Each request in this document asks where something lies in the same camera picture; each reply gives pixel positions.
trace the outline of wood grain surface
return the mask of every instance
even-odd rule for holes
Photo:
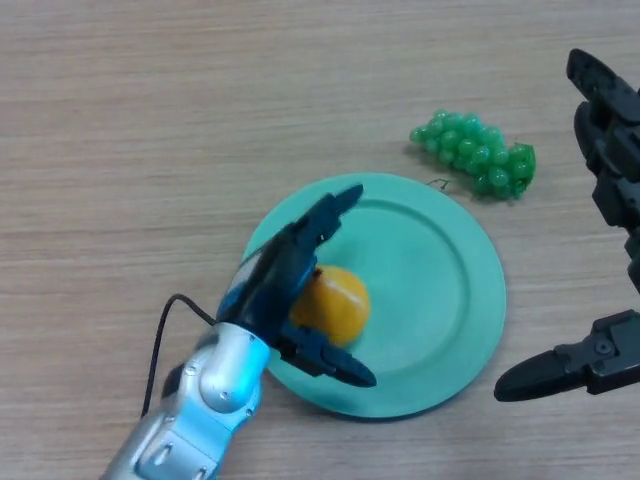
[[[0,0],[0,478],[98,478],[137,421],[160,310],[213,311],[253,228],[304,184],[429,181],[409,130],[474,110],[539,169],[494,240],[509,312],[455,401],[383,425],[267,379],[222,478],[640,477],[640,388],[505,405],[508,367],[637,305],[572,131],[581,47],[640,86],[637,0]],[[203,327],[176,308],[160,376]]]

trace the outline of green grapes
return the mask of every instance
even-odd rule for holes
[[[500,129],[484,125],[474,113],[438,110],[426,125],[411,131],[409,140],[447,168],[471,175],[479,196],[518,198],[536,172],[531,145],[508,147]]]

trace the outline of orange fruit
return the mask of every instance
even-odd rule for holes
[[[370,313],[367,288],[356,275],[340,267],[318,266],[291,310],[291,321],[316,328],[332,344],[344,347],[358,338]]]

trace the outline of round plate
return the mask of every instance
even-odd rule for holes
[[[488,363],[504,326],[504,273],[489,237],[464,208],[434,188],[380,173],[327,178],[294,193],[258,226],[245,256],[324,194],[358,182],[362,199],[317,253],[320,264],[349,269],[367,286],[371,316],[350,351],[378,384],[313,378],[277,354],[269,370],[321,408],[404,417],[453,397]]]

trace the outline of black cable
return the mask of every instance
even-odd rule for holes
[[[147,378],[147,389],[144,394],[144,401],[142,403],[142,414],[140,417],[144,417],[149,412],[149,406],[151,405],[151,395],[153,393],[153,383],[156,377],[156,368],[158,366],[158,356],[160,354],[160,343],[162,342],[162,332],[164,331],[164,325],[167,322],[167,317],[169,316],[169,311],[173,304],[180,300],[185,305],[187,305],[193,313],[198,315],[202,320],[207,322],[209,325],[213,325],[216,323],[215,318],[210,316],[207,312],[202,310],[196,302],[191,300],[186,295],[181,293],[176,293],[167,300],[167,303],[162,310],[162,315],[160,315],[160,321],[158,322],[158,330],[156,331],[156,340],[153,344],[153,353],[151,354],[151,362],[149,364],[149,377]]]

